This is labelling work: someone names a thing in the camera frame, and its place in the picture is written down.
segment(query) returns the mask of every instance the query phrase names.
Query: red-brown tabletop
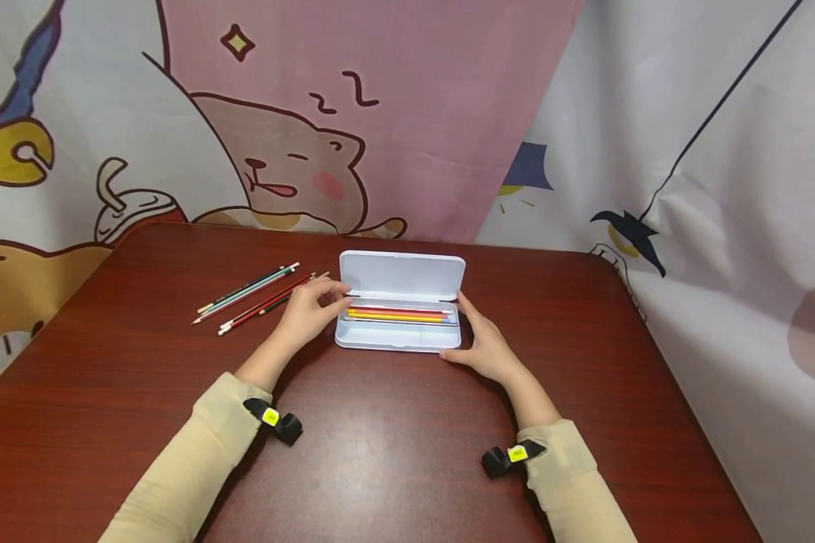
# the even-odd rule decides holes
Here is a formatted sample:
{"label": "red-brown tabletop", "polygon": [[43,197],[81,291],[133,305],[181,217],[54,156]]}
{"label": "red-brown tabletop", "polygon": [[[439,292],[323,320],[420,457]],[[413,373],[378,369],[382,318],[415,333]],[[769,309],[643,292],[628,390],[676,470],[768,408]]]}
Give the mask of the red-brown tabletop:
{"label": "red-brown tabletop", "polygon": [[[189,325],[195,309],[276,265],[337,277],[349,248],[465,259],[463,290],[576,422],[639,541],[760,541],[603,259],[168,223],[117,247],[0,378],[0,541],[95,541],[282,310],[218,337],[220,319]],[[483,473],[481,454],[512,445],[515,423],[503,391],[466,368],[342,349],[330,327],[275,401],[304,435],[254,442],[204,541],[551,538],[523,470]]]}

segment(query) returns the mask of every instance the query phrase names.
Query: sleeve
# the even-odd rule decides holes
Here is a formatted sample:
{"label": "sleeve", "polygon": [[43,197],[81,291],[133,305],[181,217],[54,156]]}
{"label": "sleeve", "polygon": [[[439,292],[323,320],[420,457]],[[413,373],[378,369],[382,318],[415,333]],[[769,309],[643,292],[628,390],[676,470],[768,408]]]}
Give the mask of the sleeve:
{"label": "sleeve", "polygon": [[224,373],[121,505],[100,543],[191,542],[260,427],[242,405],[272,395]]}
{"label": "sleeve", "polygon": [[522,440],[546,447],[526,461],[528,488],[537,495],[558,543],[637,541],[572,421],[526,428],[518,433],[517,441]]}

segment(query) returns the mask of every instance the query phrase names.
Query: white pencil case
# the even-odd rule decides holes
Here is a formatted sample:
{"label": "white pencil case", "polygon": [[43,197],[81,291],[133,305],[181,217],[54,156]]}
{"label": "white pencil case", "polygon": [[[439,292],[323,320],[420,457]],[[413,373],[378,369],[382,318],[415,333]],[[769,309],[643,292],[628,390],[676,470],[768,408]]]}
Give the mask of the white pencil case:
{"label": "white pencil case", "polygon": [[338,317],[335,343],[344,348],[366,348],[415,353],[437,353],[461,344],[458,309],[453,304],[465,273],[458,256],[344,251],[340,277],[352,288],[356,304],[452,311],[455,326],[351,320]]}

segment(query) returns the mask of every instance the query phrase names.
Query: white curtain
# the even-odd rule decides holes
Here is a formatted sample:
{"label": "white curtain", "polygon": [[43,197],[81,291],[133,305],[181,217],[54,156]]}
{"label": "white curtain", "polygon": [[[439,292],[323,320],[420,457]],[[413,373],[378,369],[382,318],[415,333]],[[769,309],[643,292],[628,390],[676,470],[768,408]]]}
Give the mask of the white curtain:
{"label": "white curtain", "polygon": [[615,263],[762,536],[815,541],[815,0],[589,0],[526,141],[478,244]]}

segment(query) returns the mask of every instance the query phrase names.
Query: wrist strap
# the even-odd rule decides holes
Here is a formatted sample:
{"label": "wrist strap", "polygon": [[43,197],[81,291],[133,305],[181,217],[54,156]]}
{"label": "wrist strap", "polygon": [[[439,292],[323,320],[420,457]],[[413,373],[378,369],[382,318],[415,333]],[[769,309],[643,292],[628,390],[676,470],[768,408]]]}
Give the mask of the wrist strap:
{"label": "wrist strap", "polygon": [[481,463],[489,479],[497,479],[509,472],[515,464],[536,458],[544,452],[546,447],[543,445],[532,440],[523,440],[511,446],[506,454],[498,446],[492,447],[483,454]]}
{"label": "wrist strap", "polygon": [[292,446],[303,433],[301,421],[299,421],[298,417],[293,413],[282,416],[274,407],[269,405],[268,401],[261,398],[248,398],[244,400],[242,405],[254,418],[263,423],[261,428],[271,428],[274,430],[275,435],[278,436],[278,439],[287,445]]}

